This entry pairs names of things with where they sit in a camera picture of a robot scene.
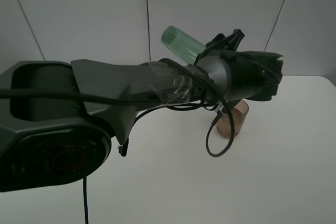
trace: white wall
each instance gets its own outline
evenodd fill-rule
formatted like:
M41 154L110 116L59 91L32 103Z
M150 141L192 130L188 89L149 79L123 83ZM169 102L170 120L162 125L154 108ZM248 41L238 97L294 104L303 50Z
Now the white wall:
M336 84L336 0L286 0L267 51L285 56L283 72Z
M177 58L160 42L175 25L201 42L240 28L246 35L239 50L264 50L283 0L149 0L152 59Z
M146 0L20 0L47 60L149 61Z
M42 60L16 0L0 0L0 73L20 60Z

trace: cup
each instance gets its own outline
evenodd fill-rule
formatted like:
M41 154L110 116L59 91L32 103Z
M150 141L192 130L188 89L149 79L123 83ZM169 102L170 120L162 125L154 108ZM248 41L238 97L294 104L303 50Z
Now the cup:
M198 40L175 26L168 27L162 34L161 42L187 64L193 65L197 55L206 48Z
M248 112L248 104L241 100L232 110L232 117L235 124L235 136L240 133L240 129L245 121L247 112ZM230 121L227 114L223 114L222 117L218 120L216 124L217 132L224 138L230 138L231 129L230 129Z

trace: transparent green bottle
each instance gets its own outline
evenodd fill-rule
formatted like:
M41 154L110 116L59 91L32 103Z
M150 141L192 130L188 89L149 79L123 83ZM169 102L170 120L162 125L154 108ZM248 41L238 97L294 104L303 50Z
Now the transparent green bottle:
M187 64L194 64L198 54L205 46L198 40L174 26L168 27L162 34L161 42Z

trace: clear tape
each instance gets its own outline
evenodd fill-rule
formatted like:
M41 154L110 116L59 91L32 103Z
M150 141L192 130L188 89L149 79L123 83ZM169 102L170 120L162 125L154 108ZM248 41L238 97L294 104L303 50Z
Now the clear tape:
M148 66L153 72L166 77L169 89L162 89L156 84L150 84L149 87L159 97L163 105L178 105L190 102L193 80L189 76L182 75L177 69L163 62L149 62Z

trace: white surface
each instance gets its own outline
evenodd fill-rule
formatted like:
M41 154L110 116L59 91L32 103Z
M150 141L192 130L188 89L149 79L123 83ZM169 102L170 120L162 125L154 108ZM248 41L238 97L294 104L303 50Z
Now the white surface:
M242 131L220 158L204 145L212 112L147 115L128 156L114 148L89 176L90 223L336 223L335 100L325 78L284 77L272 101L248 101ZM225 144L214 130L211 149ZM1 198L2 223L83 224L81 182Z
M20 60L42 60L16 0L0 0L0 73Z
M335 17L335 0L286 0L267 48L286 56L285 74L325 76L336 84Z
M20 0L47 60L149 61L146 0Z
M161 44L174 25L202 43L240 28L240 51L264 50L283 0L148 0L152 60L176 57Z

